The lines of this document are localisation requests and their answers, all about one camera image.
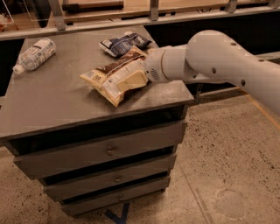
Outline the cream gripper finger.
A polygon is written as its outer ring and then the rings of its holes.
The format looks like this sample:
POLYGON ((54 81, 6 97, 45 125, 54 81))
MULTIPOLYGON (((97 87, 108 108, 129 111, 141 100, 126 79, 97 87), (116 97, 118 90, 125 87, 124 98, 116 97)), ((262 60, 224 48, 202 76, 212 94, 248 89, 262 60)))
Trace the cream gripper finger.
POLYGON ((143 70, 137 70, 130 74, 123 80, 117 83, 117 87, 120 91, 128 91, 131 89, 141 88, 148 83, 147 75, 143 70))

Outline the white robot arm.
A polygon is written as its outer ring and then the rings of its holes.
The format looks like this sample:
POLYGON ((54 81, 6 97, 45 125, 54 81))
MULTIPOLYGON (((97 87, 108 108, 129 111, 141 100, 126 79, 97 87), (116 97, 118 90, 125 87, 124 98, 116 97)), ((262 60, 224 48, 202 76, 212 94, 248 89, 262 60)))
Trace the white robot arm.
POLYGON ((280 115, 280 65, 256 57, 220 31, 200 31, 185 45, 151 50, 143 71, 132 73, 117 86, 139 88, 145 80, 228 82, 280 115))

